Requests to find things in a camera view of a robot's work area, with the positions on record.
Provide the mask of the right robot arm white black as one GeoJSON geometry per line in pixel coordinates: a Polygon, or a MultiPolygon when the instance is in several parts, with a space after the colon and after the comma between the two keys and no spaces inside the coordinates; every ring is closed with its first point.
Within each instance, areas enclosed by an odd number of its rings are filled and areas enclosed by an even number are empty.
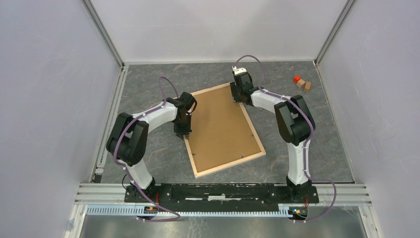
{"type": "Polygon", "coordinates": [[[279,134],[287,143],[289,171],[286,177],[286,196],[299,202],[309,192],[312,182],[308,169],[309,144],[315,123],[304,98],[288,97],[255,87],[250,74],[244,69],[232,70],[230,83],[234,102],[265,109],[275,114],[279,134]]]}

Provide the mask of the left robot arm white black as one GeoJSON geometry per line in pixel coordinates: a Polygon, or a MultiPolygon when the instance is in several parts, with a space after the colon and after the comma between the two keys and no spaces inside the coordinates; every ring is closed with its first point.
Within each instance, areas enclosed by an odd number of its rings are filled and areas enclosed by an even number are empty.
{"type": "Polygon", "coordinates": [[[177,137],[188,137],[192,132],[192,112],[196,107],[195,97],[183,92],[180,97],[166,98],[147,111],[132,115],[120,113],[117,116],[106,143],[106,150],[114,157],[115,163],[126,171],[142,201],[150,202],[156,195],[155,179],[143,161],[148,134],[171,122],[177,137]]]}

